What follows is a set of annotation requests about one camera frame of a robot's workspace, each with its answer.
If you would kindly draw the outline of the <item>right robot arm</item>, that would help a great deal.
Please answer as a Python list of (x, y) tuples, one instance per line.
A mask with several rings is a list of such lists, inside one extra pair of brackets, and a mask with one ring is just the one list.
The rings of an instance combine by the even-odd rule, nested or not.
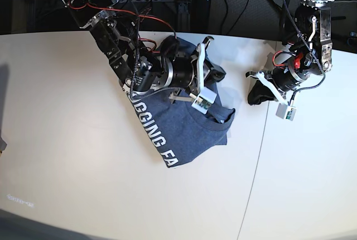
[(189, 102), (200, 111), (218, 101), (215, 87), (226, 73), (206, 56), (212, 37), (206, 37), (188, 55), (176, 34), (148, 48), (139, 34), (144, 15), (136, 8), (117, 9), (115, 5), (122, 0), (57, 1), (68, 13), (54, 16), (50, 9), (46, 17), (35, 17), (36, 31), (54, 30), (60, 24), (88, 30), (119, 81), (128, 87), (131, 99), (166, 92), (170, 101)]

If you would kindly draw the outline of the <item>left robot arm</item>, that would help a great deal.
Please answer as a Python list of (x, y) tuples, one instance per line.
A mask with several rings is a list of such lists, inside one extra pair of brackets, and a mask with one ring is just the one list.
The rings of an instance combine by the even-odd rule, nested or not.
[(282, 44), (294, 39), (288, 50), (279, 50), (272, 57), (272, 70), (249, 71), (255, 79), (248, 94), (249, 105), (279, 101), (293, 105), (296, 95), (304, 90), (301, 84), (311, 75), (326, 78), (332, 68), (331, 9), (334, 0), (282, 0), (280, 19), (284, 34)]

